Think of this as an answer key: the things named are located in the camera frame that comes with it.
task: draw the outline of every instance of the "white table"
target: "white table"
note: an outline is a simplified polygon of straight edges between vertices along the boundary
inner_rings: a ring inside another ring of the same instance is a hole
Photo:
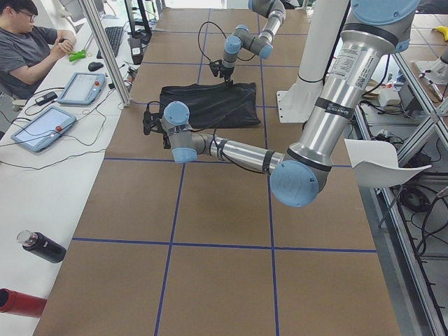
[[[118,26],[123,25],[123,21],[107,19],[103,20],[103,24],[105,27]],[[88,24],[85,24],[77,35],[75,50],[84,48],[89,37],[90,28]],[[97,50],[96,42],[92,40],[87,49],[90,56],[86,59],[70,63],[68,57],[64,57],[58,61],[38,91],[45,88],[64,87],[74,72],[88,72],[90,62],[101,61],[96,59]],[[118,66],[125,64],[125,61],[132,64],[127,35],[123,34],[122,45],[117,56]],[[120,70],[125,75],[127,64]],[[104,67],[97,72],[107,73],[107,69]],[[109,88],[105,86],[103,92],[88,109],[96,106],[108,92]],[[0,161],[14,165],[42,167],[69,155],[105,149],[111,140],[122,107],[116,92],[113,92],[99,107],[106,116],[106,122],[98,140],[92,146],[87,147],[75,139],[62,137],[42,153],[34,154],[14,144],[0,147]],[[33,113],[39,108],[40,106],[35,106],[29,109],[28,113]],[[81,119],[85,113],[85,108],[82,107],[63,106],[62,108],[78,119]],[[93,112],[77,122],[66,134],[85,143],[92,143],[103,120],[102,115]],[[17,129],[17,126],[12,125],[0,140],[0,145],[11,144],[11,134]],[[0,254],[2,255],[0,288],[42,298],[49,296],[61,263],[52,264],[24,251],[15,238],[21,230],[39,231],[68,248],[103,158],[103,151],[89,153],[38,171],[0,164]],[[37,318],[0,314],[0,334],[3,336],[32,335],[38,321]]]

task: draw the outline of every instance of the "blue joint cap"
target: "blue joint cap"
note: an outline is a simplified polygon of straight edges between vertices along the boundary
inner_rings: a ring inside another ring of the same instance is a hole
[[[241,40],[235,35],[230,35],[225,40],[224,50],[227,54],[237,54],[241,50]]]
[[[184,125],[190,117],[190,110],[182,101],[173,101],[165,107],[163,117],[174,126]]]
[[[409,48],[409,43],[410,43],[410,40],[399,42],[399,44],[397,44],[397,46],[395,47],[395,52],[401,53],[402,51],[405,51],[406,49]]]
[[[243,29],[243,30],[245,30],[246,32],[249,33],[249,28],[245,24],[238,24],[237,28],[235,28],[235,30],[236,29]]]
[[[290,207],[303,207],[314,201],[319,183],[313,171],[298,161],[283,161],[271,175],[274,196]]]
[[[175,163],[187,163],[197,159],[196,150],[189,147],[179,147],[171,150]]]
[[[260,57],[263,58],[264,60],[266,60],[272,53],[272,49],[274,49],[274,47],[270,44],[265,45],[261,50],[260,50]]]
[[[382,26],[406,18],[419,3],[420,0],[351,0],[351,9],[361,22]]]

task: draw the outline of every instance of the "red tumbler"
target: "red tumbler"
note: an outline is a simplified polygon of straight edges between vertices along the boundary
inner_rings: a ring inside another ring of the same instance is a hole
[[[47,300],[41,297],[0,289],[0,313],[39,318],[46,303]]]

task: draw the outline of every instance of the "green object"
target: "green object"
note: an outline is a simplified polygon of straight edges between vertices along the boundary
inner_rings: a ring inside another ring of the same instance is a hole
[[[81,58],[85,58],[85,50],[84,49],[82,49],[78,52],[70,52],[70,57],[69,57],[70,62],[80,60]]]

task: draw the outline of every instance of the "tablet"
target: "tablet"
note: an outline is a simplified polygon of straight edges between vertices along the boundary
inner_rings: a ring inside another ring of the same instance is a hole
[[[75,122],[74,115],[55,106],[49,106],[14,133],[11,139],[31,152],[40,152],[49,147]]]
[[[105,83],[106,77],[103,73],[76,72],[57,98],[57,102],[65,105],[91,105]]]

